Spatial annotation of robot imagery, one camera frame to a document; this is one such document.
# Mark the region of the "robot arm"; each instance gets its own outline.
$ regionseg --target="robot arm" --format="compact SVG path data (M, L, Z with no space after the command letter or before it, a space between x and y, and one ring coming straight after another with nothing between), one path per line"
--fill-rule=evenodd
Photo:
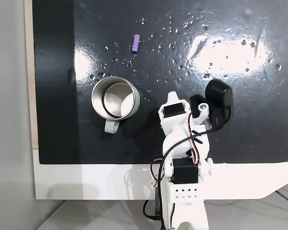
M204 195L213 161L205 160L209 152L206 133L211 128L211 132L221 129L229 121L233 98L232 89L219 80L210 81L205 95L193 96L189 104L170 92L167 103L158 111L166 136L157 181L163 230L177 229L183 222L195 230L209 230Z

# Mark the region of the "wooden edge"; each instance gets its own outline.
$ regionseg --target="wooden edge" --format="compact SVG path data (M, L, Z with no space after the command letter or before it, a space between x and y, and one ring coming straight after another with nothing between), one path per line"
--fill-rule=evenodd
M38 149L32 0L24 0L25 45L30 106L31 143Z

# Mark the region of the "metal mug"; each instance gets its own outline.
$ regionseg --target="metal mug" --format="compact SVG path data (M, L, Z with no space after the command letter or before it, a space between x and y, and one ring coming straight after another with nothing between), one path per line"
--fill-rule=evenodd
M106 119L105 132L116 133L120 121L138 110L140 95L126 79L106 77L93 88L92 105L95 111Z

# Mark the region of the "purple object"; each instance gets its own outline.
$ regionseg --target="purple object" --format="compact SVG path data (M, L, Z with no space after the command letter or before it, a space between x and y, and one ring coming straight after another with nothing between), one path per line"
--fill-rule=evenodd
M138 34L134 35L133 45L132 45L132 51L133 52L138 52L139 43L140 43L140 36Z

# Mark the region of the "mug handle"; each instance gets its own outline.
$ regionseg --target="mug handle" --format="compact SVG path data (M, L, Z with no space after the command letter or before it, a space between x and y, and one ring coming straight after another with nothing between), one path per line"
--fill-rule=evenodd
M116 133L119 128L120 121L110 121L106 120L105 132L106 133Z

